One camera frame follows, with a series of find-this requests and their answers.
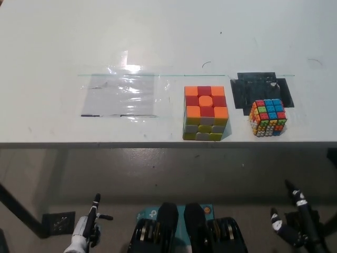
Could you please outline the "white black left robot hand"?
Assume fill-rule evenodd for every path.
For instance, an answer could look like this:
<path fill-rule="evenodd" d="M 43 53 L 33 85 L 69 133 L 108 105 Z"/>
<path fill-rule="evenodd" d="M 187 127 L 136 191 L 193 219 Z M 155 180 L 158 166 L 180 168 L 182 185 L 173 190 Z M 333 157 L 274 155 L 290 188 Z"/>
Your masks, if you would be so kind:
<path fill-rule="evenodd" d="M 88 215 L 80 217 L 72 233 L 71 243 L 64 250 L 64 253 L 88 253 L 100 243 L 101 226 L 96 222 L 97 219 L 112 221 L 113 217 L 98 212 L 101 194 L 97 193 Z"/>

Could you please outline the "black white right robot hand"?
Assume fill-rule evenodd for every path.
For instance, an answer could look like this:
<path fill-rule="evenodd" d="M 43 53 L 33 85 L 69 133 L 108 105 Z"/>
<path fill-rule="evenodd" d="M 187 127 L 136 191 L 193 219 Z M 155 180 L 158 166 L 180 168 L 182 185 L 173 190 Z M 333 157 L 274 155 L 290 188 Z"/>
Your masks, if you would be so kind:
<path fill-rule="evenodd" d="M 302 191 L 289 180 L 284 181 L 288 194 L 298 209 L 300 230 L 285 224 L 275 208 L 271 209 L 274 232 L 294 248 L 304 247 L 308 252 L 329 252 L 313 211 Z"/>

